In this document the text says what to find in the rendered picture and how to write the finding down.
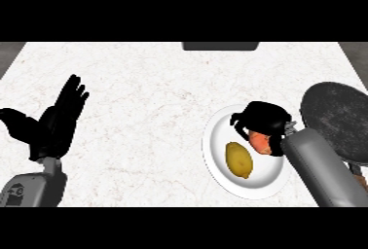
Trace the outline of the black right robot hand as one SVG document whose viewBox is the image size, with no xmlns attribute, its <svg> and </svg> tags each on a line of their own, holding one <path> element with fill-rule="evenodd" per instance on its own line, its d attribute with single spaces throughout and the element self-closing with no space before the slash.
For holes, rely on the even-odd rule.
<svg viewBox="0 0 368 249">
<path fill-rule="evenodd" d="M 291 115 L 286 110 L 267 102 L 251 101 L 241 113 L 233 113 L 230 125 L 236 133 L 248 142 L 248 131 L 255 131 L 269 136 L 269 145 L 272 157 L 280 157 L 283 151 L 280 148 L 282 137 L 285 136 L 285 125 L 291 121 Z"/>
</svg>

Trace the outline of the yellow lemon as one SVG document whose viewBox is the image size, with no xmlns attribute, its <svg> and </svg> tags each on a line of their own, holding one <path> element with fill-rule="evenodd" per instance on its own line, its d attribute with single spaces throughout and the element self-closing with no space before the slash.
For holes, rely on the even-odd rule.
<svg viewBox="0 0 368 249">
<path fill-rule="evenodd" d="M 246 149 L 236 142 L 226 145 L 226 164 L 232 174 L 246 179 L 252 171 L 252 159 Z"/>
</svg>

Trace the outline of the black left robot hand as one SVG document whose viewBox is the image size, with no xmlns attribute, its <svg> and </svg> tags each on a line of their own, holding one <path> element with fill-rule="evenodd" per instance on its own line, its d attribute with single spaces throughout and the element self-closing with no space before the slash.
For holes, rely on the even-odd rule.
<svg viewBox="0 0 368 249">
<path fill-rule="evenodd" d="M 59 159 L 69 151 L 76 120 L 88 92 L 72 75 L 62 87 L 54 104 L 44 110 L 40 119 L 28 117 L 11 108 L 0 109 L 0 121 L 8 135 L 28 144 L 31 161 L 47 157 Z"/>
</svg>

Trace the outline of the dark grey flat appliance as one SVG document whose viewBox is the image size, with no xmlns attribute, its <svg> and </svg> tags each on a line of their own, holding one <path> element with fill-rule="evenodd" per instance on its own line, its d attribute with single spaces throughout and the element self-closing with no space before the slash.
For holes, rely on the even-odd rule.
<svg viewBox="0 0 368 249">
<path fill-rule="evenodd" d="M 186 51 L 254 51 L 257 42 L 183 42 Z"/>
</svg>

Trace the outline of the orange squash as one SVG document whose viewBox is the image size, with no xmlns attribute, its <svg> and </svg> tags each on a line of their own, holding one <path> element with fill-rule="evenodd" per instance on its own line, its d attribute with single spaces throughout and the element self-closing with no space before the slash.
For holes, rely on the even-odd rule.
<svg viewBox="0 0 368 249">
<path fill-rule="evenodd" d="M 267 135 L 255 131 L 248 131 L 248 143 L 260 155 L 272 154 Z"/>
</svg>

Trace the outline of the white round plate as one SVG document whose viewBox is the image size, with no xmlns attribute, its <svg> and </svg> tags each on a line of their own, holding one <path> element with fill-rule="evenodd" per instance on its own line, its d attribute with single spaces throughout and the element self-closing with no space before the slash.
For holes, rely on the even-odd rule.
<svg viewBox="0 0 368 249">
<path fill-rule="evenodd" d="M 220 109 L 207 123 L 201 151 L 211 176 L 235 196 L 246 199 L 267 198 L 276 194 L 289 180 L 289 163 L 285 157 L 260 155 L 230 126 L 230 117 L 239 113 L 243 105 L 230 105 Z M 226 164 L 226 145 L 236 142 L 249 153 L 252 170 L 246 178 L 235 176 Z"/>
</svg>

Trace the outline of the dark grey frying pan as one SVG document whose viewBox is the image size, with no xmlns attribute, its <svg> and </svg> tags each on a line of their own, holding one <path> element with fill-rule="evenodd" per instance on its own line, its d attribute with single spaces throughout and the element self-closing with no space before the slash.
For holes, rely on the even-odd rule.
<svg viewBox="0 0 368 249">
<path fill-rule="evenodd" d="M 303 94 L 298 112 L 304 126 L 328 140 L 368 192 L 360 171 L 368 167 L 368 94 L 341 83 L 317 83 Z"/>
</svg>

